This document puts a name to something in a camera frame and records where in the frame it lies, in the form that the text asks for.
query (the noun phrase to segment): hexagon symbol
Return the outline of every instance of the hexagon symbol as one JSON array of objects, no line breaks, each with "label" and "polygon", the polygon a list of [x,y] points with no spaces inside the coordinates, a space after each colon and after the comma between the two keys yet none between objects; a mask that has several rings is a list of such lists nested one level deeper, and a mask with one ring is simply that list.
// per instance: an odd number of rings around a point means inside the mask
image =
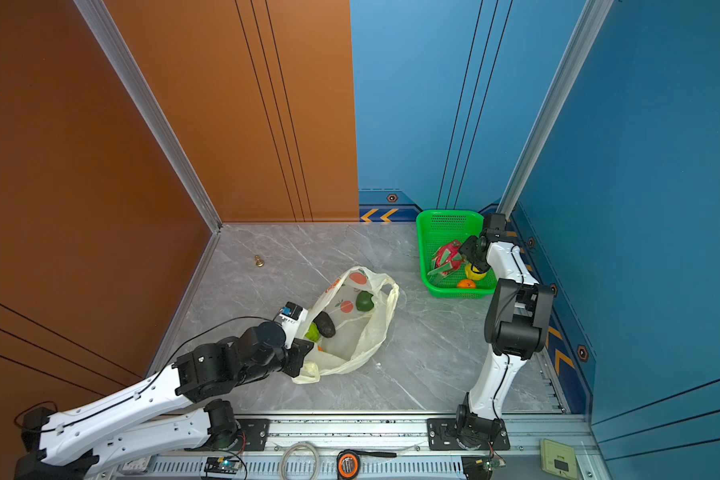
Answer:
[{"label": "hexagon symbol", "polygon": [[576,352],[579,354],[579,360],[581,360],[582,362],[586,362],[590,359],[590,353],[584,345],[579,345],[579,348],[576,349]]}]

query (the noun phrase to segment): robotic arm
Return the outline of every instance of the robotic arm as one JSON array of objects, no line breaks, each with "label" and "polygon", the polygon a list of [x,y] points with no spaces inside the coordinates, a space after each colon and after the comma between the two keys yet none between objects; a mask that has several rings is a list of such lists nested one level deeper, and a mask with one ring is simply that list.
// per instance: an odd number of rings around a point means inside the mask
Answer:
[{"label": "robotic arm", "polygon": [[152,453],[228,448],[239,425],[230,403],[221,399],[186,415],[144,422],[271,372],[296,377],[314,347],[294,339],[307,315],[288,302],[277,322],[251,327],[240,338],[200,345],[156,375],[101,400],[66,412],[30,411],[21,434],[28,454],[18,460],[14,480],[81,480]]},{"label": "robotic arm", "polygon": [[488,357],[456,412],[456,438],[467,449],[509,449],[501,406],[520,368],[544,348],[552,312],[552,289],[528,272],[506,224],[503,214],[486,215],[480,236],[459,249],[479,273],[493,268],[498,279],[485,318]]}]

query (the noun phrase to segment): yellow fruit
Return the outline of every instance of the yellow fruit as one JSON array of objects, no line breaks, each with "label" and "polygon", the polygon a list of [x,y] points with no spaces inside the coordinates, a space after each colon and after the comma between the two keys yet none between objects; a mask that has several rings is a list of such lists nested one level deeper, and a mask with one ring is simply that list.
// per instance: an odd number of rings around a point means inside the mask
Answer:
[{"label": "yellow fruit", "polygon": [[475,272],[474,270],[472,270],[472,264],[466,264],[466,265],[464,265],[464,274],[470,280],[474,280],[475,282],[477,282],[478,280],[482,280],[483,278],[485,278],[485,276],[488,274],[488,272],[486,272],[484,274],[479,274],[479,273]]},{"label": "yellow fruit", "polygon": [[478,286],[469,278],[465,278],[456,284],[456,288],[478,288]]}]

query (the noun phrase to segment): light green device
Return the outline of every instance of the light green device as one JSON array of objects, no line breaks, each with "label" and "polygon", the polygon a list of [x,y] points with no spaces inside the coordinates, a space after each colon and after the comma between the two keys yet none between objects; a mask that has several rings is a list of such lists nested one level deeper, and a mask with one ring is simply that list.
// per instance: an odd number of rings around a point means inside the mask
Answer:
[{"label": "light green device", "polygon": [[545,438],[541,441],[541,469],[558,477],[577,480],[576,451],[573,447]]}]

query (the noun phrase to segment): orange wall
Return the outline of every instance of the orange wall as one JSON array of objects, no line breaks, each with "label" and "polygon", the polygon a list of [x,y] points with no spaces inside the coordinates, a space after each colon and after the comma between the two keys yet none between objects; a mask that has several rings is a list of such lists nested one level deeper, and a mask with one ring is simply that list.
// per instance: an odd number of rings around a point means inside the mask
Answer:
[{"label": "orange wall", "polygon": [[22,408],[144,374],[209,236],[74,3],[0,0],[0,479]]},{"label": "orange wall", "polygon": [[222,220],[356,220],[349,0],[106,0]]}]

